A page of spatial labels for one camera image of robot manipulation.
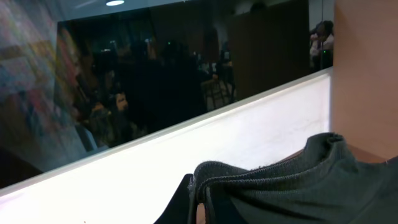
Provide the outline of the black polo shirt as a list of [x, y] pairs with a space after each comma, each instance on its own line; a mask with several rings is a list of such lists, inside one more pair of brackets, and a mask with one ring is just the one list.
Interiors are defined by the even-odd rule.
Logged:
[[199, 204], [207, 223], [397, 222], [397, 159], [361, 162], [335, 133], [314, 135], [299, 155], [253, 170], [201, 163], [189, 190], [189, 223]]

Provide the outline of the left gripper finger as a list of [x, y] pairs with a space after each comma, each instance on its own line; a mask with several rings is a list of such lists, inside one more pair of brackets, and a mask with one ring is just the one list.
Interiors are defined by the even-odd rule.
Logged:
[[197, 205], [190, 190], [192, 174], [184, 175], [161, 216], [154, 224], [196, 224]]

